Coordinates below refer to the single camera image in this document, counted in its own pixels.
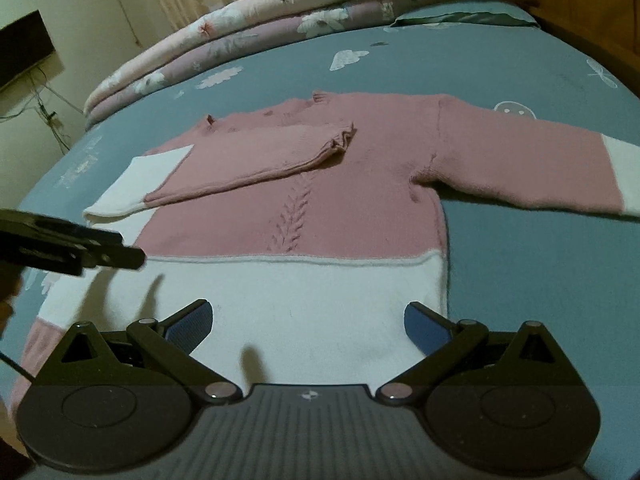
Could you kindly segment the person's left hand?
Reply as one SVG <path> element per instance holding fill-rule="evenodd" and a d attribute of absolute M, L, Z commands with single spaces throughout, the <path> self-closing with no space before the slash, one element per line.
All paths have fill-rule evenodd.
<path fill-rule="evenodd" d="M 13 301 L 23 287 L 24 266 L 2 266 L 0 283 L 0 335 L 14 315 Z"/>

